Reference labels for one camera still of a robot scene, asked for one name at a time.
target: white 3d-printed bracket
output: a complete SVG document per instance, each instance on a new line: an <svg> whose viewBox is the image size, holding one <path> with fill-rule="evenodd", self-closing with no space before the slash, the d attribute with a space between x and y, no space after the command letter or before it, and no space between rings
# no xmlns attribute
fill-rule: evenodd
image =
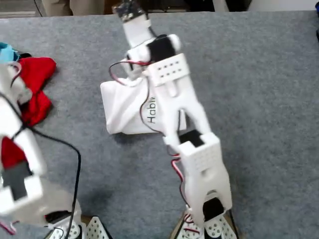
<svg viewBox="0 0 319 239"><path fill-rule="evenodd" d="M204 234L199 238L197 233L184 230L186 228L199 230L196 225L184 222L175 239L205 239ZM205 222L205 230L212 239L238 239L224 216Z"/></svg>

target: humanoid robot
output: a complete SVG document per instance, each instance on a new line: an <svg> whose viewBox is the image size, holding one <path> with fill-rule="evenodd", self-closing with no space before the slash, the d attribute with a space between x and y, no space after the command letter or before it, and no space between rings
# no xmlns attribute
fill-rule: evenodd
<svg viewBox="0 0 319 239"><path fill-rule="evenodd" d="M156 35L147 14L133 0L123 0L114 7L114 12L123 21L130 49L125 59L113 64L122 65L128 77L117 78L111 69L113 65L110 75L117 84L128 88L145 85L145 100L139 110L141 121L153 131L162 133L167 147L175 151L172 166L184 183L180 192L186 214L177 238L237 238L237 230L233 233L223 217L232 208L232 199L220 140L211 131L205 110L196 97L180 39L175 34ZM110 120L108 87L109 82L101 84L107 125ZM150 92L158 106L161 130L153 129L142 114L141 109L150 100ZM184 134L179 133L181 111L195 125L194 130ZM126 119L126 110L122 113L123 117L117 119L120 123ZM178 162L182 163L184 175L177 167Z"/></svg>
<svg viewBox="0 0 319 239"><path fill-rule="evenodd" d="M95 239L98 235L108 239L98 217L94 217L88 226L81 222L81 208L76 200L81 168L79 151L22 121L18 105L27 103L32 92L19 77L20 70L21 66L16 62L0 64L0 216L48 227L53 230L48 239ZM33 133L63 143L77 152L79 164L74 195L43 178L47 168ZM87 233L88 229L97 226L101 233ZM12 235L15 233L13 228L2 227Z"/></svg>

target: red wire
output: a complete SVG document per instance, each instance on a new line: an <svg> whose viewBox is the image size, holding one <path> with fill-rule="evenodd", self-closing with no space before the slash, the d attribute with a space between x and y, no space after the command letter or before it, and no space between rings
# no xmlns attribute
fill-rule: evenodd
<svg viewBox="0 0 319 239"><path fill-rule="evenodd" d="M176 165L178 162L180 162L180 158L172 159L170 163L171 163L171 166L173 167L173 169L175 170L175 172L177 173L177 175L179 176L179 179L180 179L179 192L180 192L181 196L183 197L185 203L188 205L188 203L186 201L186 198L185 198L185 196L183 194L183 191L182 191L182 185L183 185L183 182L184 182L184 176L183 176L182 172L180 171L180 169L178 168L178 166ZM187 219L189 219L189 218L190 218L190 214L186 214L185 217L184 217L184 222L186 222L188 224L194 223L193 220L188 221ZM188 231L188 232L193 232L193 233L200 234L200 231L192 229L192 228L184 228L184 230Z"/></svg>
<svg viewBox="0 0 319 239"><path fill-rule="evenodd" d="M184 228L185 231L188 231L188 232L193 232L193 233L198 233L200 234L200 231L198 230L195 230L195 229L192 229L192 228Z"/></svg>
<svg viewBox="0 0 319 239"><path fill-rule="evenodd" d="M131 61L131 60L128 60L128 61L119 61L119 62L116 62L116 63L112 64L112 65L109 67L109 74L110 74L110 76L112 77L113 80L115 80L116 82L120 83L120 84L123 85L123 86L126 86L126 84L124 84L122 81L120 81L119 78L112 72L112 67L115 66L115 65L121 64L121 63L129 63L129 64L139 65L139 66L148 66L148 65L151 64L150 62Z"/></svg>

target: black wire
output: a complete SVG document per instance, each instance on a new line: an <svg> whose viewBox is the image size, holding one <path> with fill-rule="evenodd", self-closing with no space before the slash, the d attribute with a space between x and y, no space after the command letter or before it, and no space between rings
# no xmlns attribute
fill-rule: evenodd
<svg viewBox="0 0 319 239"><path fill-rule="evenodd" d="M148 78L146 78L146 81L147 81L148 94L147 94L147 96L146 96L144 102L141 104L141 107L140 107L140 118L141 118L141 121L142 121L142 123L143 123L147 128L149 128L150 130L152 130L152 131L154 131L154 132L161 133L161 134L165 137L165 134L164 134L162 131L153 129L153 128L150 127L147 123L145 123L145 121L144 121L144 119L143 119L143 115L142 115L143 106L145 105L145 103L148 101L148 99L149 99L149 97L150 97L150 81L149 81Z"/></svg>
<svg viewBox="0 0 319 239"><path fill-rule="evenodd" d="M230 217L231 223L232 223L233 226L234 226L235 235L236 235L237 239L239 239L237 227L236 227L235 220L234 220L233 213L232 213L231 209L229 210L229 217Z"/></svg>
<svg viewBox="0 0 319 239"><path fill-rule="evenodd" d="M149 27L149 30L150 30L153 37L157 37L157 34L154 32L154 30L151 26Z"/></svg>
<svg viewBox="0 0 319 239"><path fill-rule="evenodd" d="M22 125L25 126L25 128L29 129L30 131L32 131L33 133L43 137L43 138L47 138L50 140L53 140L55 142L59 142L62 143L70 148L72 148L78 155L78 168L76 171L76 179L75 179L75 186L74 186L74 195L73 195L73 202L72 202L72 211L71 211L71 216L70 216L70 222L69 222L69 228L67 230L66 236L65 238L69 237L70 231L71 231L71 227L72 227L72 221L73 221L73 217L74 217L74 212L75 212L75 206L76 206L76 199L77 199L77 194L78 194L78 187L79 187L79 179L80 179L80 172L81 172L81 161L82 161L82 156L80 151L74 147L72 144L63 141L61 139L46 135L41 133L40 131L38 131L37 129L28 126L25 122L23 122L22 117L20 116L19 112L16 110L16 108L14 107L14 105L11 103L11 101L3 94L0 92L0 97L4 98L4 100L9 104L9 106L11 107L11 109L14 111L14 113L16 114L16 116L20 119L20 121L22 122Z"/></svg>
<svg viewBox="0 0 319 239"><path fill-rule="evenodd" d="M11 137L11 140L14 141L15 138L22 132L24 131L26 126L24 124L21 125L20 129Z"/></svg>
<svg viewBox="0 0 319 239"><path fill-rule="evenodd" d="M35 5L36 9L38 10L38 13L40 14L41 17L43 17L43 16L42 16L42 13L40 12L40 9L39 9L39 7L38 7L38 4L36 4L36 1L35 1L35 0L33 0L33 1L34 1L34 5Z"/></svg>
<svg viewBox="0 0 319 239"><path fill-rule="evenodd" d="M64 235L64 230L63 229L61 229L61 228L54 228L54 229L58 229L58 230L61 230L62 231L62 236L60 237L60 239L62 239L63 238L63 235Z"/></svg>

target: gray carpet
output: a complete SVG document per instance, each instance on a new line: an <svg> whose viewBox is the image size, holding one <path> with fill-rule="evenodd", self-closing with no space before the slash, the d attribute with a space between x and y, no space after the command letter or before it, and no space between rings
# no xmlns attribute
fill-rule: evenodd
<svg viewBox="0 0 319 239"><path fill-rule="evenodd" d="M315 12L152 15L176 33L221 138L245 239L317 239L319 44ZM79 201L115 239L166 239L184 208L159 135L109 136L99 85L128 48L115 16L0 20L0 39L56 60L39 126L83 154ZM76 155L39 138L48 177L73 190ZM46 230L19 225L19 239ZM1 239L10 237L0 231Z"/></svg>

